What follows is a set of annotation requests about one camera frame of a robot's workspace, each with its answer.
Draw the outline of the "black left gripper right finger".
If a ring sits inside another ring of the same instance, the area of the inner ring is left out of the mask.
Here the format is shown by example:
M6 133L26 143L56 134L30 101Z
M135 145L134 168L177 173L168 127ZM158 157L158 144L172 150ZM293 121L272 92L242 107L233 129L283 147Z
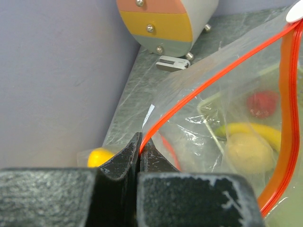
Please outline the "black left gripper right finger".
M182 173L148 141L141 153L140 227L263 227L251 185L241 176Z

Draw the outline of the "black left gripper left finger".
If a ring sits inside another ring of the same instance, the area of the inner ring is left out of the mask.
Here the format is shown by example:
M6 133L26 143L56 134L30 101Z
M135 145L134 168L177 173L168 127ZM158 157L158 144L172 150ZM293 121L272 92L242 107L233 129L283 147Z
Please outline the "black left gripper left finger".
M3 227L133 227L142 134L99 167L0 171Z

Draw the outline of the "yellow lemon toy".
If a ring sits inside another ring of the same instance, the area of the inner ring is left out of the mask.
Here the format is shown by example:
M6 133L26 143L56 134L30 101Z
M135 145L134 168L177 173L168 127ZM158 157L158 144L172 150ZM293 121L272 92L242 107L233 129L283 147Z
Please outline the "yellow lemon toy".
M106 163L114 156L114 153L105 148L96 148L89 154L87 166L98 167Z

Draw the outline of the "yellow banana bunch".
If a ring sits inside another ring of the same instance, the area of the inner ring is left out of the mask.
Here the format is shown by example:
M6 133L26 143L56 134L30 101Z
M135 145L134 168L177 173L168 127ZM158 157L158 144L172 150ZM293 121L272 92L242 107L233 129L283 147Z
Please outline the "yellow banana bunch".
M234 122L217 128L214 133L218 137L236 133L257 134L264 138L276 152L280 152L281 149L281 131L263 124Z

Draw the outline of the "clear zip bag red zipper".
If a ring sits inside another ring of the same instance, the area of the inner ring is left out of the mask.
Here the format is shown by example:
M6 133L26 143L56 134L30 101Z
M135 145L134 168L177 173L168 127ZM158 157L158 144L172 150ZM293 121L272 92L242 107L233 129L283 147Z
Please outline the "clear zip bag red zipper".
M98 167L106 163L114 155L119 153L125 146L106 145L104 147L93 148L77 153L78 167Z

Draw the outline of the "red strawberry toy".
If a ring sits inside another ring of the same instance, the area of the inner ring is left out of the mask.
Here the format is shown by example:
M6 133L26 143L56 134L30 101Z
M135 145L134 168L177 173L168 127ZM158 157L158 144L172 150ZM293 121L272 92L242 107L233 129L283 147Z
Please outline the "red strawberry toy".
M264 90L253 93L246 99L246 106L251 116L265 119L276 112L279 94Z

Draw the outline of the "small white clip block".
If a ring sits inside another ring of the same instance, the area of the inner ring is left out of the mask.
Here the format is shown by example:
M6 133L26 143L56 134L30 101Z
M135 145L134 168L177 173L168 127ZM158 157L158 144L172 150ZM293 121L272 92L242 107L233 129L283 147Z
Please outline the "small white clip block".
M187 59L161 56L156 62L156 67L163 71L175 72L179 70L185 70L191 66L191 63Z

